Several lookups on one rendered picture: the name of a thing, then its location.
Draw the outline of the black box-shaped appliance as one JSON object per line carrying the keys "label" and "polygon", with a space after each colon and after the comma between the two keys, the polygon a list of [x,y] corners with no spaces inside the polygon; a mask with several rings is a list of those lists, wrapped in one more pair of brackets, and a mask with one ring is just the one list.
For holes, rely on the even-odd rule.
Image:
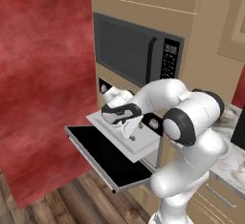
{"label": "black box-shaped appliance", "polygon": [[231,142],[245,150],[245,104],[234,129]]}

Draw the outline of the black microwave oven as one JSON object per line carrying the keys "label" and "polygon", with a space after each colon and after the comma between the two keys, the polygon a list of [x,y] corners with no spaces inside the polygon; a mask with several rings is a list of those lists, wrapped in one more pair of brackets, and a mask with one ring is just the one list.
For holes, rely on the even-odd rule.
{"label": "black microwave oven", "polygon": [[148,43],[154,44],[150,81],[178,78],[185,38],[97,12],[94,16],[96,62],[140,87],[145,86]]}

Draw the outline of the beige drawer front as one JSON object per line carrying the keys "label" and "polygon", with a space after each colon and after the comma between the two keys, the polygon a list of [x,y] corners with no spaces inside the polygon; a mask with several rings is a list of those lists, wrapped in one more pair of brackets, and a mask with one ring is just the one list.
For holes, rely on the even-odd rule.
{"label": "beige drawer front", "polygon": [[[206,184],[236,208],[222,202],[206,188]],[[245,224],[245,198],[229,184],[210,178],[189,201],[187,213],[194,224]]]}

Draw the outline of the beige wall cupboard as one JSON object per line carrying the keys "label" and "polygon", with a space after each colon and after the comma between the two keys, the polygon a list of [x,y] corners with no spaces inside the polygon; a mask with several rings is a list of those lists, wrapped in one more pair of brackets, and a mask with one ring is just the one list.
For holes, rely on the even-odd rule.
{"label": "beige wall cupboard", "polygon": [[245,63],[245,0],[231,0],[218,53]]}

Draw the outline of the beige tall cabinet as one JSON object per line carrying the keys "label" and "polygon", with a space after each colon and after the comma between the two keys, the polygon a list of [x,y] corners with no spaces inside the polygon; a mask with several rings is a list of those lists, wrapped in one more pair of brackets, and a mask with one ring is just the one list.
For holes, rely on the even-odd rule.
{"label": "beige tall cabinet", "polygon": [[[171,10],[127,0],[92,0],[92,10],[185,38],[180,79],[189,88],[211,90],[231,104],[245,63],[218,53],[231,0],[201,0],[197,13]],[[220,160],[212,178],[237,190],[238,174],[221,178],[228,161]]]}

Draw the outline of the built-in oven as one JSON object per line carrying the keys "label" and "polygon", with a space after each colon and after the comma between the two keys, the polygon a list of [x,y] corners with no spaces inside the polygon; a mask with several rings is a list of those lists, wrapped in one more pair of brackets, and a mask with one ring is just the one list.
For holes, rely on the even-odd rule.
{"label": "built-in oven", "polygon": [[[140,86],[137,84],[128,81],[125,78],[117,75],[113,71],[103,67],[100,64],[96,64],[96,84],[97,84],[97,99],[98,99],[98,109],[101,109],[105,104],[104,98],[102,97],[102,92],[100,91],[100,79],[104,80],[106,83],[110,85],[116,86],[119,89],[130,90],[134,94],[136,94],[140,90]],[[146,155],[142,161],[145,162],[148,166],[157,169],[161,166],[161,158],[163,154],[164,147],[164,139],[165,136],[162,135],[159,140],[158,148]]]}

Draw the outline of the pale grey oven tray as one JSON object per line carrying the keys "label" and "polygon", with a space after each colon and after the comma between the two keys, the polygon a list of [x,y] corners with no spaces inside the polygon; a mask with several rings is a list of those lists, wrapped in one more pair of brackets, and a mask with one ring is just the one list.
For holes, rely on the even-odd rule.
{"label": "pale grey oven tray", "polygon": [[132,135],[136,138],[133,142],[130,139],[123,139],[121,132],[122,123],[107,123],[101,116],[100,111],[88,115],[87,120],[133,163],[158,148],[160,136],[144,124],[142,129],[137,127],[133,131]]}

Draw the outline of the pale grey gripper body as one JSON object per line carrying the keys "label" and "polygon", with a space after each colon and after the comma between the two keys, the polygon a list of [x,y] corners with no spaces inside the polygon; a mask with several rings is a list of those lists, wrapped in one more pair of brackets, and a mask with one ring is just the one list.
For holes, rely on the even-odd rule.
{"label": "pale grey gripper body", "polygon": [[123,120],[122,121],[122,138],[124,140],[128,140],[133,131],[139,126],[139,123],[141,122],[141,119],[129,119],[129,120]]}

